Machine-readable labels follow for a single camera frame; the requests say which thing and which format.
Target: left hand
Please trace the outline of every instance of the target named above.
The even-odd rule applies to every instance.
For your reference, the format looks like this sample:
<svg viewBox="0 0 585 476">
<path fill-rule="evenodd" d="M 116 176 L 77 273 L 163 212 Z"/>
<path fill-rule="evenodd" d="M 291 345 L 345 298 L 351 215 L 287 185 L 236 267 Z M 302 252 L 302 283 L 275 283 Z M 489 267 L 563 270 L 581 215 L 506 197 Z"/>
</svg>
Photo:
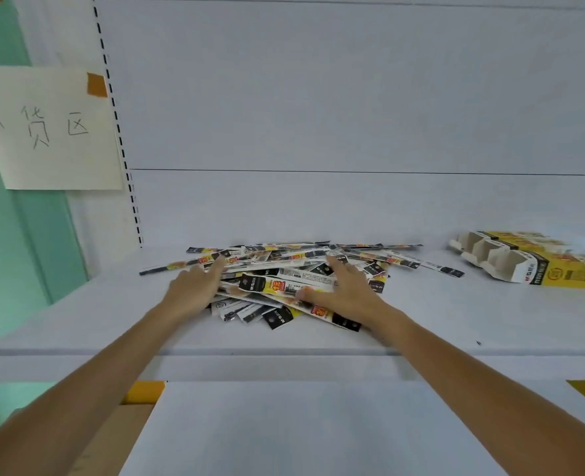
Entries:
<svg viewBox="0 0 585 476">
<path fill-rule="evenodd" d="M 217 292 L 225 263 L 225 258 L 219 256 L 208 272 L 200 266 L 181 271 L 169 284 L 167 293 L 156 309 L 180 322 L 192 319 L 202 312 Z"/>
</svg>

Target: paper sign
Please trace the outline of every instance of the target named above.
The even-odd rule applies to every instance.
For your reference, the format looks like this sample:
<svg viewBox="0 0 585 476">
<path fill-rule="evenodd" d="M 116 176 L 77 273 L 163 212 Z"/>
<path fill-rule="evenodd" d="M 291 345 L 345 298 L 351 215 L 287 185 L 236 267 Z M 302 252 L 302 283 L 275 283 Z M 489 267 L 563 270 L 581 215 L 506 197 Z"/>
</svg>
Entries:
<svg viewBox="0 0 585 476">
<path fill-rule="evenodd" d="M 122 188 L 113 110 L 101 75 L 0 66 L 0 173 L 6 188 Z"/>
</svg>

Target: teal wall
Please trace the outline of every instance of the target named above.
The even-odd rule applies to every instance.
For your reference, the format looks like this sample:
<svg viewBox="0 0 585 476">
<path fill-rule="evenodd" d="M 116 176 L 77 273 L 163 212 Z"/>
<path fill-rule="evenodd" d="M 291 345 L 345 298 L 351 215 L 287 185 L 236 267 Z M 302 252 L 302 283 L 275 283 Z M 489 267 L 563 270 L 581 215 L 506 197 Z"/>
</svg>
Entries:
<svg viewBox="0 0 585 476">
<path fill-rule="evenodd" d="M 17 14 L 0 3 L 0 65 L 30 64 Z M 6 190 L 0 177 L 0 337 L 87 280 L 62 191 Z M 0 423 L 47 383 L 0 384 Z"/>
</svg>

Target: pile of pen refill packages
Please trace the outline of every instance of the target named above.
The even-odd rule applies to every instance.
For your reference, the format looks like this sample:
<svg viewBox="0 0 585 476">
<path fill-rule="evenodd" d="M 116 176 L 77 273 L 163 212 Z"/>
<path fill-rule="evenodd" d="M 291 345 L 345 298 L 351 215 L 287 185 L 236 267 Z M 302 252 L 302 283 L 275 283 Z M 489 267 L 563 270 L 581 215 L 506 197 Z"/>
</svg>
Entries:
<svg viewBox="0 0 585 476">
<path fill-rule="evenodd" d="M 206 270 L 218 257 L 224 257 L 225 271 L 210 307 L 214 317 L 219 317 L 224 322 L 239 319 L 243 323 L 264 319 L 271 329 L 277 329 L 290 323 L 298 315 L 307 314 L 358 332 L 358 322 L 326 308 L 296 300 L 297 291 L 305 287 L 325 292 L 334 290 L 336 276 L 327 263 L 327 256 L 334 256 L 343 263 L 357 267 L 377 293 L 383 292 L 391 264 L 412 270 L 424 265 L 447 273 L 449 270 L 455 271 L 449 274 L 454 277 L 463 275 L 461 271 L 421 261 L 399 252 L 419 246 L 422 244 L 384 246 L 331 244 L 327 241 L 233 246 L 227 249 L 191 247 L 186 252 L 199 254 L 200 257 L 147 269 L 140 272 L 140 275 L 194 265 L 200 265 Z"/>
</svg>

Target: forearm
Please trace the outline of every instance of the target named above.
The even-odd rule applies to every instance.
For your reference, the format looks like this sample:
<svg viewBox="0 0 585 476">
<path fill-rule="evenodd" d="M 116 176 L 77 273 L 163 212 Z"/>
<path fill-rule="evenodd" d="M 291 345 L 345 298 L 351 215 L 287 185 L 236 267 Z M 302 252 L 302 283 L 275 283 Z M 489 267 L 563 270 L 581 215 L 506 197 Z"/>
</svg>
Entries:
<svg viewBox="0 0 585 476">
<path fill-rule="evenodd" d="M 153 309 L 0 428 L 0 475 L 65 475 L 154 354 L 175 318 Z"/>
<path fill-rule="evenodd" d="M 386 304 L 370 319 L 511 475 L 585 474 L 585 424 Z"/>
</svg>

